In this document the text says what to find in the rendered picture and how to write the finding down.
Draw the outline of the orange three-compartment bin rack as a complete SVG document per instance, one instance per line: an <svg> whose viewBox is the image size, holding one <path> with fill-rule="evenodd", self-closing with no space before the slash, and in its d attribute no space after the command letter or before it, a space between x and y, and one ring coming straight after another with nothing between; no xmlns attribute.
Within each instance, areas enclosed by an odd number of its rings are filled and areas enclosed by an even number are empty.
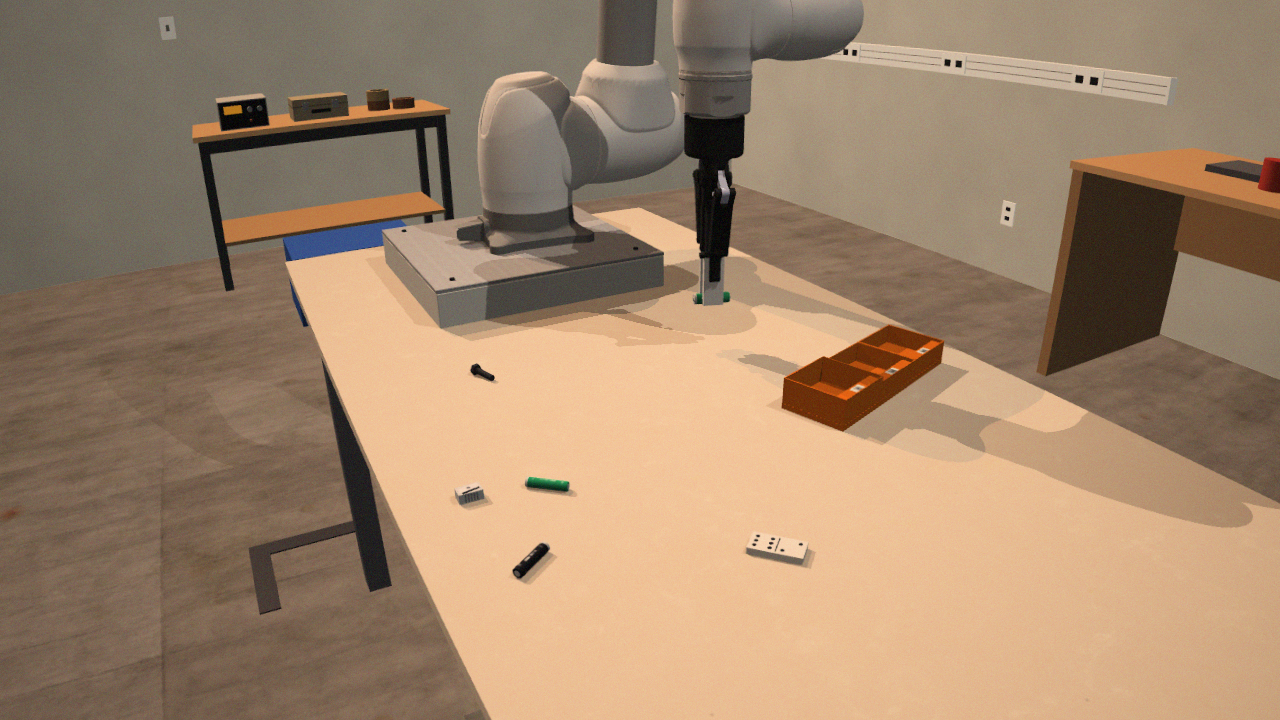
<svg viewBox="0 0 1280 720"><path fill-rule="evenodd" d="M844 432L938 366L943 347L945 340L884 325L786 375L782 409Z"/></svg>

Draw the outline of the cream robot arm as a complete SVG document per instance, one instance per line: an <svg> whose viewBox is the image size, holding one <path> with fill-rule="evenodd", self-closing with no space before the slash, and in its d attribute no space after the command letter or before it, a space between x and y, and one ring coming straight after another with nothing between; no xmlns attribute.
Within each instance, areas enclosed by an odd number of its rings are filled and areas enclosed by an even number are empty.
<svg viewBox="0 0 1280 720"><path fill-rule="evenodd" d="M751 110L753 61L833 55L863 19L861 0L673 0L677 97L654 61L657 0L599 0L596 58L575 97L547 72L503 76L488 90L483 217L454 225L456 240L483 241L494 255L593 242L573 220L573 190L660 170L684 152L685 114Z"/></svg>

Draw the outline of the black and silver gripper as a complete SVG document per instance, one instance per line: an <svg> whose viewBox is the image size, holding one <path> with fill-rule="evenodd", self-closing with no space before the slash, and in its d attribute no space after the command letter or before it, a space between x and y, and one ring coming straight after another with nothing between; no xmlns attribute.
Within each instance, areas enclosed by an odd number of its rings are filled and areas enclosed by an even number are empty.
<svg viewBox="0 0 1280 720"><path fill-rule="evenodd" d="M732 172L730 172L728 161L732 158L742 156L744 127L744 115L730 119L684 115L684 152L689 158L699 159L699 168L701 168L692 170L692 178L696 241L700 243L699 293L701 293L703 306L723 305L724 258L730 254L730 232L736 196L735 188L730 188Z"/></svg>

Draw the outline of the black battery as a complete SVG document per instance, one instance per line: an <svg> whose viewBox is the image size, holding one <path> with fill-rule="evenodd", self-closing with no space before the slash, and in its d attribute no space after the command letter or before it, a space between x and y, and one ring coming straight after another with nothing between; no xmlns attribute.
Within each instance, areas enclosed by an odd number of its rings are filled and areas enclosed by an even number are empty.
<svg viewBox="0 0 1280 720"><path fill-rule="evenodd" d="M541 541L517 566L512 570L515 577L522 578L548 551L550 546Z"/></svg>

